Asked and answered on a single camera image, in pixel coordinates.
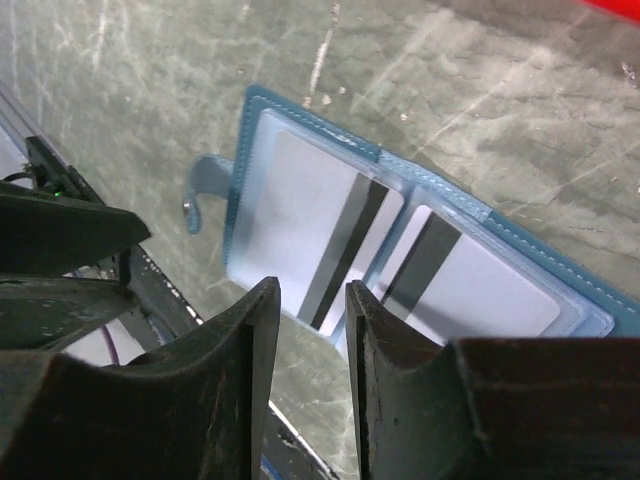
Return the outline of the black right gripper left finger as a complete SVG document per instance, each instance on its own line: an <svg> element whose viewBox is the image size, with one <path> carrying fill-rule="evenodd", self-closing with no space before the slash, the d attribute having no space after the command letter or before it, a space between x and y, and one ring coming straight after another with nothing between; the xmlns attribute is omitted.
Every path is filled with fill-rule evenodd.
<svg viewBox="0 0 640 480"><path fill-rule="evenodd" d="M135 359L93 366L62 352L1 356L5 479L199 479L164 428L163 389Z"/></svg>

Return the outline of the red plastic bin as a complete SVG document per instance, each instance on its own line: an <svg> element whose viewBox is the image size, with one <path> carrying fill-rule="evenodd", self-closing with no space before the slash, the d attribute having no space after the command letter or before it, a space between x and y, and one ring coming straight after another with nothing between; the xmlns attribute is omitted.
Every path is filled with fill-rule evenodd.
<svg viewBox="0 0 640 480"><path fill-rule="evenodd" d="M582 0L583 3L638 24L640 0Z"/></svg>

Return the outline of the blue card holder wallet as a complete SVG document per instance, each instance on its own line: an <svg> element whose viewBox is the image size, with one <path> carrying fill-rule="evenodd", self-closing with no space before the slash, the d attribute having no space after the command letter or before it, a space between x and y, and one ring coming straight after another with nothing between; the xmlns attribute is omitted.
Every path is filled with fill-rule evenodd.
<svg viewBox="0 0 640 480"><path fill-rule="evenodd" d="M347 285L359 280L374 295L380 272L420 205L429 207L459 231L471 236L559 302L561 315L538 336L638 335L639 304L636 300L435 172L345 131L257 85L249 87L245 94L235 157L199 157L188 174L183 197L185 221L191 233L199 232L202 225L197 203L199 195L216 195L226 200L223 256L226 273L236 284L247 288L260 278L270 276L261 275L246 282L237 277L236 269L243 262L251 237L257 203L275 157L276 136L283 131L345 162L404 198L403 206L364 275L345 281L344 290L338 296L344 311L331 335L322 334L312 324L287 312L282 297L281 307L287 315L314 329L337 349L346 347Z"/></svg>

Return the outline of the white stripe card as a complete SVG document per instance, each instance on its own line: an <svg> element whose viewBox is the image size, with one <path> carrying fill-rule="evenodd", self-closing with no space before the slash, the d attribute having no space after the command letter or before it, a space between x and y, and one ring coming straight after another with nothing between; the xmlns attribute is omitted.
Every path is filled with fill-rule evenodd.
<svg viewBox="0 0 640 480"><path fill-rule="evenodd" d="M411 215L374 295L439 345L459 337L538 336L561 315L550 293L425 205Z"/></svg>
<svg viewBox="0 0 640 480"><path fill-rule="evenodd" d="M284 309L331 335L345 281L364 275L403 204L399 192L283 131L236 275L278 277Z"/></svg>

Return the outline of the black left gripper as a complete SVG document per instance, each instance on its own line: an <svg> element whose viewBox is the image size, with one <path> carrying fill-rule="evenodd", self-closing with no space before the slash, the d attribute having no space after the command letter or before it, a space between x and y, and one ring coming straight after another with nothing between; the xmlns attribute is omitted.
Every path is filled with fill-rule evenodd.
<svg viewBox="0 0 640 480"><path fill-rule="evenodd" d="M104 205L41 137L27 137L25 145L32 188L1 184L2 273L63 275L151 236L136 214ZM116 281L3 277L1 348L75 340L135 306L135 295Z"/></svg>

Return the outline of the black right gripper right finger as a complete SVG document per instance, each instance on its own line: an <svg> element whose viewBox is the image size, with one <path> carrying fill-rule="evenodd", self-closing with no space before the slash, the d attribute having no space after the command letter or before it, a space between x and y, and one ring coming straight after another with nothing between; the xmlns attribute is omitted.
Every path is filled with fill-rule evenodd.
<svg viewBox="0 0 640 480"><path fill-rule="evenodd" d="M635 338L439 346L361 282L345 292L364 479L635 479Z"/></svg>

